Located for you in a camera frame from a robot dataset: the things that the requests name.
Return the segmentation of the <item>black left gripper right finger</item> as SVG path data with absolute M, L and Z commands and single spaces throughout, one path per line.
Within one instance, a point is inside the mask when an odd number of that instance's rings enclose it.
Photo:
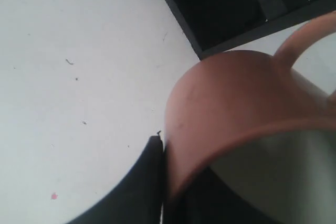
M 177 201 L 164 206 L 163 222 L 265 223 L 265 216 L 207 168 Z

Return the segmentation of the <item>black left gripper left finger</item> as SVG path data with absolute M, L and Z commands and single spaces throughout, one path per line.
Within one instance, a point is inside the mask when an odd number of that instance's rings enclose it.
M 163 142 L 157 133 L 116 187 L 70 223 L 160 223 L 164 176 Z

